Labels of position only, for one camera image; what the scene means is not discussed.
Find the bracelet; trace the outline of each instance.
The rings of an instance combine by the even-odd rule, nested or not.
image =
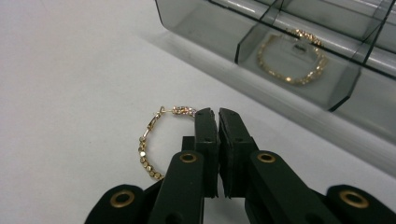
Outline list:
[[[155,114],[155,117],[151,120],[151,122],[148,124],[148,127],[146,131],[143,133],[143,135],[139,138],[139,156],[140,156],[140,163],[142,163],[143,167],[146,169],[148,172],[149,176],[161,180],[165,177],[165,175],[160,174],[160,172],[156,171],[154,167],[149,163],[148,161],[148,156],[146,153],[147,150],[147,136],[149,132],[152,131],[154,128],[154,124],[157,122],[157,120],[166,112],[172,112],[174,115],[188,115],[193,118],[195,118],[195,113],[196,110],[188,107],[188,106],[174,106],[172,110],[165,110],[165,107],[161,106],[160,111],[158,111]]]
[[[297,35],[300,39],[304,38],[307,39],[311,44],[321,46],[323,47],[322,42],[317,39],[316,36],[311,35],[305,31],[302,30],[291,30],[289,31],[293,35]],[[271,75],[272,77],[276,77],[278,79],[281,79],[282,81],[285,81],[291,85],[305,85],[307,83],[310,83],[311,81],[319,78],[322,75],[323,69],[327,64],[328,59],[326,56],[321,52],[319,48],[314,48],[315,54],[318,56],[318,64],[315,68],[314,71],[309,72],[306,76],[304,77],[298,77],[298,78],[292,78],[292,77],[287,77],[284,76],[277,71],[274,71],[262,58],[262,53],[264,52],[265,48],[270,45],[276,38],[279,36],[272,35],[270,39],[262,44],[257,52],[257,61],[259,64],[259,67],[264,70],[266,73]]]

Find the white surface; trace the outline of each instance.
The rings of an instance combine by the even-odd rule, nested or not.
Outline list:
[[[164,38],[186,42],[154,1],[0,2],[0,223],[83,223],[107,190],[153,184],[137,139],[161,105],[237,111],[310,188],[353,185],[396,211],[395,179],[184,63]],[[160,120],[149,142],[159,170],[192,127]],[[206,200],[204,223],[247,223],[243,201]]]

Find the white table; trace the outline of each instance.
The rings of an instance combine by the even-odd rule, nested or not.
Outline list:
[[[164,29],[154,1],[1,2],[0,223],[83,223],[107,190],[152,185],[138,138],[161,105],[234,110],[311,189],[352,185],[396,211],[393,177],[186,63],[197,52],[236,68]],[[157,124],[148,154],[160,171],[183,135],[191,120]],[[243,200],[205,200],[205,224],[247,222]]]

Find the gold bracelet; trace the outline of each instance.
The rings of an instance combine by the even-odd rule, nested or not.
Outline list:
[[[311,35],[305,31],[302,30],[291,30],[289,31],[291,34],[293,35],[297,35],[299,36],[299,38],[304,38],[307,39],[309,42],[311,42],[311,44],[317,45],[317,46],[321,46],[323,47],[323,44],[321,43],[321,41],[319,39],[317,39],[316,36]],[[310,83],[311,81],[319,78],[322,75],[323,69],[327,64],[328,59],[326,58],[326,56],[321,52],[321,50],[319,48],[314,48],[314,52],[315,54],[318,56],[318,64],[315,68],[314,71],[309,72],[306,76],[304,77],[298,77],[298,78],[292,78],[292,77],[287,77],[284,76],[280,73],[278,73],[277,71],[273,70],[262,58],[262,53],[264,52],[265,48],[271,44],[272,42],[274,42],[274,40],[276,38],[278,38],[279,36],[275,36],[275,35],[271,35],[270,39],[262,44],[257,52],[257,61],[259,64],[259,67],[264,70],[266,73],[268,73],[269,75],[271,75],[272,77],[276,77],[278,79],[281,79],[282,81],[285,81],[291,85],[305,85],[307,83]]]
[[[148,156],[146,153],[147,150],[147,136],[149,132],[152,131],[154,128],[154,124],[157,122],[157,120],[161,117],[162,114],[166,112],[172,112],[174,115],[188,115],[193,118],[195,118],[195,113],[196,110],[188,107],[188,106],[174,106],[172,110],[165,110],[163,106],[161,106],[160,111],[158,111],[155,114],[155,117],[151,120],[151,122],[148,124],[148,127],[146,131],[143,133],[143,135],[139,138],[139,156],[140,156],[140,163],[142,163],[143,167],[146,169],[148,172],[149,176],[161,180],[165,177],[165,175],[162,175],[160,172],[156,171],[154,167],[149,163],[148,161]]]

